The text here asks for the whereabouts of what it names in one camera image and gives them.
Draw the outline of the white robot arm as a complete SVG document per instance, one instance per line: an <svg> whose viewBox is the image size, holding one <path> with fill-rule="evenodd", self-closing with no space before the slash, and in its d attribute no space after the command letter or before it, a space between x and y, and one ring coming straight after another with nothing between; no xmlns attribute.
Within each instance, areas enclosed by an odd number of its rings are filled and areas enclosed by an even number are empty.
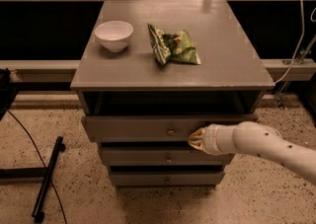
<svg viewBox="0 0 316 224"><path fill-rule="evenodd" d="M275 162L316 185L316 151L284 140L272 127L252 121L211 124L192 133L188 142L209 155L245 154Z"/></svg>

